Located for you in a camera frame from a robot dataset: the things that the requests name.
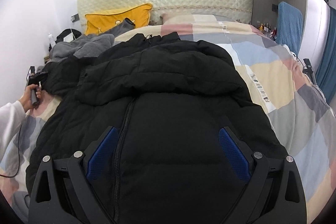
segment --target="white sleeve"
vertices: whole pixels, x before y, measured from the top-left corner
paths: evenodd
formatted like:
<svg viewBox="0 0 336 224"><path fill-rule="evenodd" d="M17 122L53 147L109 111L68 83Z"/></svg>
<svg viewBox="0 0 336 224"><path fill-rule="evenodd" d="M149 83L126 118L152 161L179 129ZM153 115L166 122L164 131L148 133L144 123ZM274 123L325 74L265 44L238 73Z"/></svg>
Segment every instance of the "white sleeve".
<svg viewBox="0 0 336 224"><path fill-rule="evenodd" d="M19 101L0 107L0 161L25 117L25 111Z"/></svg>

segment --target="drawstring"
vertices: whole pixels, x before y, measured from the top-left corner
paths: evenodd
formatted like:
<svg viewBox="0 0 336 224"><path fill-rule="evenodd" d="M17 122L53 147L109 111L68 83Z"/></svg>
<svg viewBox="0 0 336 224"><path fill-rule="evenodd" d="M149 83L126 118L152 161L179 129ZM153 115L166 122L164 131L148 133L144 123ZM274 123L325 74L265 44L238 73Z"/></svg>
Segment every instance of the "drawstring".
<svg viewBox="0 0 336 224"><path fill-rule="evenodd" d="M147 35L146 39L148 39L149 44L152 44L151 39L153 39L153 35L152 34Z"/></svg>

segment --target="black puffer jacket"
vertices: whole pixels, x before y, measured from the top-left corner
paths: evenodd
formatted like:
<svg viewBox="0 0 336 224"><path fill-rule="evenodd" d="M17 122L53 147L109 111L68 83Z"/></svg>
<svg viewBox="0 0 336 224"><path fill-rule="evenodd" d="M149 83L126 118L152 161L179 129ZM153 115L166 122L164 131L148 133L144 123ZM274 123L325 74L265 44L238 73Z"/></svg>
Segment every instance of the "black puffer jacket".
<svg viewBox="0 0 336 224"><path fill-rule="evenodd" d="M32 153L29 192L43 156L70 157L113 126L125 129L120 154L92 184L112 218L218 224L245 185L221 149L219 130L229 126L267 157L287 154L230 55L217 45L181 41L177 33L137 34L96 59L70 57L46 69L44 88L63 100Z"/></svg>

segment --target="person's arm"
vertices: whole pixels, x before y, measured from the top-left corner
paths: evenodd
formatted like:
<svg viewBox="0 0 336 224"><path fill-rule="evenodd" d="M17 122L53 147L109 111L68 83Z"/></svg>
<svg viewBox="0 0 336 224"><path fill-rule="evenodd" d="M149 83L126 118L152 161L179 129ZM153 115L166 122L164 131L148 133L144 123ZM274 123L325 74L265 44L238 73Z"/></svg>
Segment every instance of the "person's arm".
<svg viewBox="0 0 336 224"><path fill-rule="evenodd" d="M31 102L31 90L38 88L38 85L29 85L25 93L15 103L8 103L0 107L0 161L13 136L18 132L21 123L26 117L26 112L33 108Z"/></svg>

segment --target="bed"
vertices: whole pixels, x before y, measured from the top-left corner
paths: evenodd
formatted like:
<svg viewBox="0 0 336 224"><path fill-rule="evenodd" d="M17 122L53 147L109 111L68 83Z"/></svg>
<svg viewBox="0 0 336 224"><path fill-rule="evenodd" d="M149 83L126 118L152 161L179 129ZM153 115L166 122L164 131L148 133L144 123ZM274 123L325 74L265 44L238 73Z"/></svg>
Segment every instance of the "bed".
<svg viewBox="0 0 336 224"><path fill-rule="evenodd" d="M318 86L302 73L301 63L286 45L276 44L248 24L252 0L78 0L83 30L86 13L143 3L153 4L153 26L128 31L115 42L127 41L137 33L155 36L177 32L181 39L205 40L227 50L253 102L262 106L277 138L295 159L305 192L307 223L311 223L336 187L336 118ZM171 19L163 22L167 14ZM2 172L14 173L18 162L13 155L19 147L24 159L19 175L0 178L0 189L12 206L16 206L13 200L18 192L24 196L27 192L25 170L31 152L42 126L60 103L60 98L48 94L44 98L27 117L20 144L15 136L0 163Z"/></svg>

